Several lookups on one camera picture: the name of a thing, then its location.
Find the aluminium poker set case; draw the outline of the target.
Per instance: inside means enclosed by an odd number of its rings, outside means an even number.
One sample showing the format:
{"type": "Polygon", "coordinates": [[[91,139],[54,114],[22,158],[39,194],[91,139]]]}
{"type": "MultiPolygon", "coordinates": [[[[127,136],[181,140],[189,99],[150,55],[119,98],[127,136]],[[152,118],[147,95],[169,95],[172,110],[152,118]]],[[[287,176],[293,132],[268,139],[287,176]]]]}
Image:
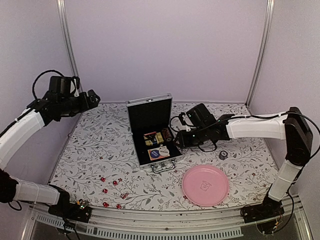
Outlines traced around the aluminium poker set case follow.
{"type": "Polygon", "coordinates": [[[131,135],[141,170],[155,174],[176,168],[182,156],[170,129],[173,98],[170,93],[126,102],[131,135]]]}

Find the small stack poker chips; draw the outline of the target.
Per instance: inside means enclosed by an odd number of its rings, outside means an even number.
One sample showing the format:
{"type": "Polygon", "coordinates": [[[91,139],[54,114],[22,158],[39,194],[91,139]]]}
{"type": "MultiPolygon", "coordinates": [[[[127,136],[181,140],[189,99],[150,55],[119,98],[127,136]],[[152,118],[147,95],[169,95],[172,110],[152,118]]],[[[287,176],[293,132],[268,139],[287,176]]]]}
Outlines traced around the small stack poker chips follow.
{"type": "Polygon", "coordinates": [[[227,153],[225,150],[222,150],[222,151],[219,153],[218,158],[219,158],[220,160],[225,160],[225,159],[228,158],[228,153],[227,153]]]}

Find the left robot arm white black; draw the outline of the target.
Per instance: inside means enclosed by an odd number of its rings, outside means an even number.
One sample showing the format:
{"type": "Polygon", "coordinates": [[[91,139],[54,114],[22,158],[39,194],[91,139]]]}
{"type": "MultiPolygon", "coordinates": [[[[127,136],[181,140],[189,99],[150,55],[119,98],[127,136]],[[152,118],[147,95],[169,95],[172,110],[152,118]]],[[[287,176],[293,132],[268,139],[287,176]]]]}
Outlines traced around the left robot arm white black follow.
{"type": "Polygon", "coordinates": [[[21,180],[9,175],[5,168],[14,154],[38,131],[52,121],[72,118],[96,108],[101,98],[94,90],[80,91],[80,78],[64,76],[57,70],[42,98],[34,97],[20,116],[14,119],[0,134],[0,201],[8,204],[32,202],[53,205],[63,216],[74,213],[74,205],[63,198],[66,191],[50,185],[21,180]]]}

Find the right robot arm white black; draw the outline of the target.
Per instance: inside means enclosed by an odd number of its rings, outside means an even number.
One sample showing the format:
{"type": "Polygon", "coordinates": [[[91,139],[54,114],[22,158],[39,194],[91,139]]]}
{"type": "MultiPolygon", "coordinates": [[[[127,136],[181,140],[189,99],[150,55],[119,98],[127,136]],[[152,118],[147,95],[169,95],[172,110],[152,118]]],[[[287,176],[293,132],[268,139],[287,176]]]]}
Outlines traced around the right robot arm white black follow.
{"type": "Polygon", "coordinates": [[[258,138],[284,141],[286,155],[274,182],[259,206],[262,218],[269,218],[278,210],[278,203],[298,180],[307,163],[318,153],[312,152],[314,122],[303,115],[298,107],[264,115],[223,114],[215,118],[207,107],[200,103],[182,114],[179,121],[184,129],[177,130],[174,144],[181,148],[200,146],[210,141],[229,141],[243,138],[258,138]]]}

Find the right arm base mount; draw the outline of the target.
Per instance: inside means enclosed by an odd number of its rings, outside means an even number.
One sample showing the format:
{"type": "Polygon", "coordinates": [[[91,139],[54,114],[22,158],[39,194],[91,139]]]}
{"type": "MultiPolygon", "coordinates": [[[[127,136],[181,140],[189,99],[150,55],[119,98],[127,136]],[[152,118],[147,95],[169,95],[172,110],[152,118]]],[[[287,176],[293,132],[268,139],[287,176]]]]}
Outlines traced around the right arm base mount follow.
{"type": "Polygon", "coordinates": [[[240,209],[240,215],[245,223],[274,218],[285,213],[281,203],[260,203],[255,205],[246,205],[240,209]]]}

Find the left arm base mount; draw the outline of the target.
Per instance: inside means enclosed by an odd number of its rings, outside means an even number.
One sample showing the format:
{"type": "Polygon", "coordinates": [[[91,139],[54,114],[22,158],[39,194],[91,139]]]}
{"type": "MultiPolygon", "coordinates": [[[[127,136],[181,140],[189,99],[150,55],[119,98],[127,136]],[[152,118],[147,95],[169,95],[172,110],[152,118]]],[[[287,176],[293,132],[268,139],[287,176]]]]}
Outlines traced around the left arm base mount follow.
{"type": "Polygon", "coordinates": [[[88,223],[92,214],[92,208],[86,200],[78,200],[71,203],[67,199],[59,199],[57,204],[51,205],[48,213],[67,220],[88,223]]]}

